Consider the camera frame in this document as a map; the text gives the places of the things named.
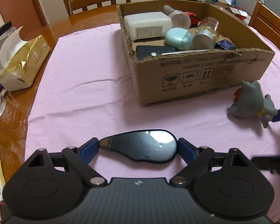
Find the grey plush toy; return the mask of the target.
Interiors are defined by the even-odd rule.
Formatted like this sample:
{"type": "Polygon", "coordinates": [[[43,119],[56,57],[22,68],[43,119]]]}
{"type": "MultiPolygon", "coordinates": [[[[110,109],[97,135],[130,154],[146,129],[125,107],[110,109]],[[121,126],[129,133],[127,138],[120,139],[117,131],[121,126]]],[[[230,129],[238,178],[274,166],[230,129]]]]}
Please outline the grey plush toy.
{"type": "Polygon", "coordinates": [[[227,114],[237,119],[257,117],[264,128],[268,128],[277,113],[271,96],[263,95],[258,81],[242,81],[241,88],[233,95],[232,106],[227,109],[227,114]]]}

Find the clear plastic cup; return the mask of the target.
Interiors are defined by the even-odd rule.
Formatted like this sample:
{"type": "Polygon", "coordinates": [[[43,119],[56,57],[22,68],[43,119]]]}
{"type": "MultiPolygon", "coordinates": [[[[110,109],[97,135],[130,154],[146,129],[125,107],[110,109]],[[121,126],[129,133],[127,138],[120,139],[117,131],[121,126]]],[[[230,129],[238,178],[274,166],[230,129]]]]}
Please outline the clear plastic cup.
{"type": "Polygon", "coordinates": [[[175,10],[169,5],[163,7],[164,13],[172,20],[173,28],[189,29],[191,26],[190,17],[180,10],[175,10]]]}

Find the pink card box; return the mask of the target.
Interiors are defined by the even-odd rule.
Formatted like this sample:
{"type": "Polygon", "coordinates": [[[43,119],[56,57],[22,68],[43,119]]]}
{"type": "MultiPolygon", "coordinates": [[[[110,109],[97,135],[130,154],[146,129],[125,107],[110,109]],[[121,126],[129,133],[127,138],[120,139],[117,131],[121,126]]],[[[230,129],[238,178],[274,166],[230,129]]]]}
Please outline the pink card box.
{"type": "Polygon", "coordinates": [[[202,49],[202,50],[189,50],[189,51],[177,51],[177,52],[168,52],[168,53],[162,53],[161,55],[179,55],[179,54],[189,54],[189,53],[202,53],[209,51],[208,49],[202,49]]]}

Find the brown wooden door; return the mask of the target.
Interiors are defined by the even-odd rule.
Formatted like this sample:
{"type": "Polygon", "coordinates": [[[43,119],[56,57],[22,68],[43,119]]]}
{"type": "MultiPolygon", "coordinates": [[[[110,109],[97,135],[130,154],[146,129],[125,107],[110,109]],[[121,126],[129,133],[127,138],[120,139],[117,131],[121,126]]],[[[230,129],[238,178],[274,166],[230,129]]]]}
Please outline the brown wooden door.
{"type": "Polygon", "coordinates": [[[21,27],[23,35],[47,24],[39,0],[0,0],[0,13],[4,22],[21,27]]]}

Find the brown cardboard box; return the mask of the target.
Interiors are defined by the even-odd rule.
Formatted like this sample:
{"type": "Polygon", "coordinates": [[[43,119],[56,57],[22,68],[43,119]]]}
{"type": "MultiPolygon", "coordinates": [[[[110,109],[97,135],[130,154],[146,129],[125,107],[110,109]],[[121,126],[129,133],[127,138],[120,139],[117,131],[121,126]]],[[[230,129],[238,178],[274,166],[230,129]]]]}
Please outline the brown cardboard box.
{"type": "Polygon", "coordinates": [[[230,12],[208,3],[159,0],[117,6],[125,50],[139,103],[143,106],[173,101],[230,88],[242,81],[261,79],[274,51],[230,12]],[[159,12],[165,5],[195,13],[200,19],[214,17],[221,34],[236,46],[234,50],[207,50],[149,56],[138,59],[136,43],[130,38],[124,17],[159,12]]]}

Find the glass jar with silver lid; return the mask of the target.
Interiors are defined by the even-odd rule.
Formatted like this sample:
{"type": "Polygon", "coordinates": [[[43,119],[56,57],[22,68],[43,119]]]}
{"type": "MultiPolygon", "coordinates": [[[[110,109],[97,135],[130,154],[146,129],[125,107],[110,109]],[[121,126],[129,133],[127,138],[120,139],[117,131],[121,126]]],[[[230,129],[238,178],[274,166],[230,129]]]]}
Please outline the glass jar with silver lid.
{"type": "Polygon", "coordinates": [[[205,17],[195,30],[193,48],[195,50],[214,49],[220,34],[220,24],[213,17],[205,17]]]}

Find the gold tissue pack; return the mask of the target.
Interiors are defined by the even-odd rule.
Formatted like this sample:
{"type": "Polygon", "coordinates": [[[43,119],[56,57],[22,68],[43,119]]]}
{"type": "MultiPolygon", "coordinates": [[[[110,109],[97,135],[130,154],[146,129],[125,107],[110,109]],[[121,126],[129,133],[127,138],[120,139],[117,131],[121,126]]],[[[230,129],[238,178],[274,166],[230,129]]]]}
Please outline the gold tissue pack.
{"type": "Polygon", "coordinates": [[[19,91],[32,86],[41,66],[50,52],[42,35],[29,41],[20,37],[21,28],[13,32],[0,50],[0,83],[9,91],[19,91]]]}

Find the black toy train block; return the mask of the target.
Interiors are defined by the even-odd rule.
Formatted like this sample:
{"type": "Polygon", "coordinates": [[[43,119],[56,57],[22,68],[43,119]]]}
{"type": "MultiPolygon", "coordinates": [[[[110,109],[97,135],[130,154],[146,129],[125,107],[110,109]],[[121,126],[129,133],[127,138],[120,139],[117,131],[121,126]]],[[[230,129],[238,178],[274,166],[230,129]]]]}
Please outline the black toy train block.
{"type": "Polygon", "coordinates": [[[220,49],[220,50],[236,50],[236,46],[227,41],[226,39],[223,39],[221,41],[218,41],[216,44],[215,44],[215,49],[220,49]]]}

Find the white plastic container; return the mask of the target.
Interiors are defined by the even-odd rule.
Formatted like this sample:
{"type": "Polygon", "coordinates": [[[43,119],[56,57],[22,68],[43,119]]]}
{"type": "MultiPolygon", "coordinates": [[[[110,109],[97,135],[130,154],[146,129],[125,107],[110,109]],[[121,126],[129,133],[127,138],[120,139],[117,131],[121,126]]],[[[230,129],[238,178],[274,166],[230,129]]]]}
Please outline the white plastic container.
{"type": "Polygon", "coordinates": [[[124,24],[132,41],[164,37],[172,29],[172,20],[163,12],[126,15],[124,24]]]}

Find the wooden chair at right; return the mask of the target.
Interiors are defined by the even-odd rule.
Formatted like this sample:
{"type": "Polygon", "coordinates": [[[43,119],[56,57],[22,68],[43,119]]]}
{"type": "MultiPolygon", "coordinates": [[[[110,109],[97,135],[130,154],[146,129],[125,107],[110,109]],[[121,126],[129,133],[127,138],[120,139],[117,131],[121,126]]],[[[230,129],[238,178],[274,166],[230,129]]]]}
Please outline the wooden chair at right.
{"type": "Polygon", "coordinates": [[[260,1],[256,3],[248,25],[269,39],[280,50],[280,17],[260,1]]]}

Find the black oval mirror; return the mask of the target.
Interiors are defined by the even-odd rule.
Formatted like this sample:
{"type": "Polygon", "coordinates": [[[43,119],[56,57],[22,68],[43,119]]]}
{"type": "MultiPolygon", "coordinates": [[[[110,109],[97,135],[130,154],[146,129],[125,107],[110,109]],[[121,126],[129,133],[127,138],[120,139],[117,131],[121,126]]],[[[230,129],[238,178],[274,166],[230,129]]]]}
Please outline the black oval mirror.
{"type": "Polygon", "coordinates": [[[178,140],[167,130],[136,130],[105,137],[99,148],[134,162],[164,164],[176,156],[178,140]]]}

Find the light blue egg case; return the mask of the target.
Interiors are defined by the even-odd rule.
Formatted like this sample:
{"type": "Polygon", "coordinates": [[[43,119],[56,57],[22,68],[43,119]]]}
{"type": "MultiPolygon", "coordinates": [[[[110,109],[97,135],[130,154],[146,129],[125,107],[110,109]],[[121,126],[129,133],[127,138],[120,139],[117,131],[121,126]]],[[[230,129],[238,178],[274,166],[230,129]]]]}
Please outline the light blue egg case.
{"type": "Polygon", "coordinates": [[[165,41],[167,45],[172,46],[178,50],[189,50],[193,45],[193,38],[191,32],[183,28],[172,28],[167,31],[165,41]]]}

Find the red small box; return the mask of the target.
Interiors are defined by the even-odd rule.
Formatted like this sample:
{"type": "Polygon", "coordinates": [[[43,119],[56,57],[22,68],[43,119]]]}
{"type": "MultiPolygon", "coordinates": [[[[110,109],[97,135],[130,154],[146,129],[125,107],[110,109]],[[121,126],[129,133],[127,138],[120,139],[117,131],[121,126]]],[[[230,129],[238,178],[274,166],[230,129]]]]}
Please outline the red small box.
{"type": "Polygon", "coordinates": [[[199,25],[199,18],[198,16],[193,13],[193,12],[185,12],[186,15],[188,15],[188,17],[190,18],[191,21],[191,25],[190,27],[197,27],[199,25]]]}

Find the black power bank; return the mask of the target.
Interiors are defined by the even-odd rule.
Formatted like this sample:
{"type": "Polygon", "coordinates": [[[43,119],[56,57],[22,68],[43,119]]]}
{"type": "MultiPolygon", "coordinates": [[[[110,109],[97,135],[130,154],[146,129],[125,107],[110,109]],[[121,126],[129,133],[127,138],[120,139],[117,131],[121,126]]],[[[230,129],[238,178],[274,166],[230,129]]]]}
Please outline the black power bank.
{"type": "Polygon", "coordinates": [[[146,57],[150,56],[158,56],[162,55],[163,53],[171,53],[175,52],[176,49],[171,46],[143,46],[138,45],[136,47],[136,56],[139,60],[142,60],[146,57]]]}

